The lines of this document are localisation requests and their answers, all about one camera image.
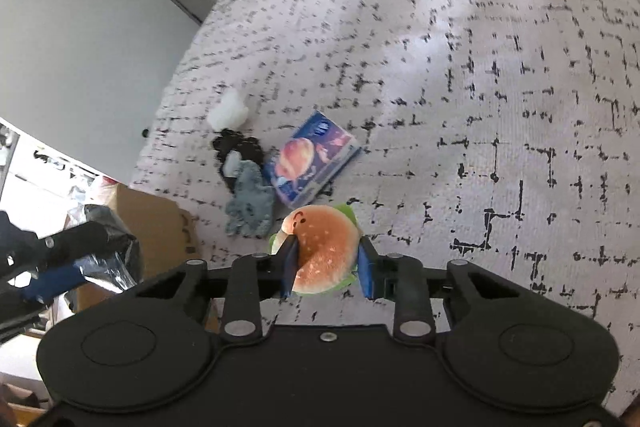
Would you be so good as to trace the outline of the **grey blue patterned pouch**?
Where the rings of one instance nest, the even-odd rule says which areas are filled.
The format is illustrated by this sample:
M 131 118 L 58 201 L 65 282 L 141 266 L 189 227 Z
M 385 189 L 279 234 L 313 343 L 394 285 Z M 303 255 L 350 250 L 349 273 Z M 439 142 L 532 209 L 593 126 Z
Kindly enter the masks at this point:
M 273 224 L 276 193 L 264 179 L 260 167 L 250 160 L 241 160 L 230 202 L 224 208 L 229 236 L 265 237 Z

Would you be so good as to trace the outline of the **brown cardboard box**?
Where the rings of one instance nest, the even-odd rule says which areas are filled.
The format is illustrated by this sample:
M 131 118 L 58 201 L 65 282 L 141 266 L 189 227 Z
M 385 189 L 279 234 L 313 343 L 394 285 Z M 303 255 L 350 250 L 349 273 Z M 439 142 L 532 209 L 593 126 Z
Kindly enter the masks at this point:
M 67 211 L 64 227 L 78 225 L 85 204 L 105 205 L 137 237 L 141 249 L 142 280 L 149 280 L 198 259 L 198 236 L 192 216 L 175 202 L 129 188 L 121 183 L 90 187 L 83 202 Z

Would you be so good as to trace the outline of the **hamburger plush toy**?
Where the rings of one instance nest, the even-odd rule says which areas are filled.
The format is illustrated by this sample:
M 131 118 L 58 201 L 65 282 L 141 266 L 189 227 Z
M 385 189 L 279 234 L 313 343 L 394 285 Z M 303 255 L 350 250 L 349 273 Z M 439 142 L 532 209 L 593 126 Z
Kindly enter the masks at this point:
M 352 281 L 362 233 L 349 205 L 292 210 L 270 237 L 271 254 L 277 254 L 290 235 L 297 237 L 299 247 L 294 293 L 322 294 Z

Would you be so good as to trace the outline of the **blue tissue pack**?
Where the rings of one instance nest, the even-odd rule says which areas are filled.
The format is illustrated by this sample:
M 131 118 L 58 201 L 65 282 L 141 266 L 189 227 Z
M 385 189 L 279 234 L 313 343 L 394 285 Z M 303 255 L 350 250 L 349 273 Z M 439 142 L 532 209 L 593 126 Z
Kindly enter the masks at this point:
M 264 173 L 288 208 L 310 204 L 360 151 L 356 136 L 314 112 L 266 161 Z

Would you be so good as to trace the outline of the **black lace white item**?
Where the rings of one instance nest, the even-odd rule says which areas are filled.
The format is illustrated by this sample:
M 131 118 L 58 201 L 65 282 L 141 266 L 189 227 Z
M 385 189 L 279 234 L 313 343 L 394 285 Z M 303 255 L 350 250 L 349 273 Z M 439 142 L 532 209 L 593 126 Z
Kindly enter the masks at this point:
M 264 165 L 265 153 L 259 141 L 239 131 L 222 129 L 213 139 L 212 147 L 216 152 L 218 173 L 231 193 L 234 192 L 241 161 L 253 161 L 259 168 Z

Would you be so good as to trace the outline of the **white foam cube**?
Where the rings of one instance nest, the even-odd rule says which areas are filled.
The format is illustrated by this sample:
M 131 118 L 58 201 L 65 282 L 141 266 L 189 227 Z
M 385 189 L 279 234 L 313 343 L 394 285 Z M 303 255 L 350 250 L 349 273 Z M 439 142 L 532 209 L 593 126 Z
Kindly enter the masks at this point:
M 230 89 L 213 107 L 206 118 L 207 124 L 215 131 L 224 129 L 238 131 L 247 121 L 250 110 L 245 104 L 243 95 L 235 89 Z

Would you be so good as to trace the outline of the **white black patterned bedspread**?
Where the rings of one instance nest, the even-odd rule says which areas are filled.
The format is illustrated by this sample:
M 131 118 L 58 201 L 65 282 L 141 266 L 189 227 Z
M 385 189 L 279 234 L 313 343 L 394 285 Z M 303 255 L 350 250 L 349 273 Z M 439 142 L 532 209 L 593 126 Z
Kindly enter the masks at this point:
M 132 184 L 228 265 L 208 112 L 228 90 L 280 147 L 314 112 L 359 154 L 319 194 L 383 254 L 463 258 L 582 312 L 639 393 L 639 0 L 218 0 L 178 64 Z

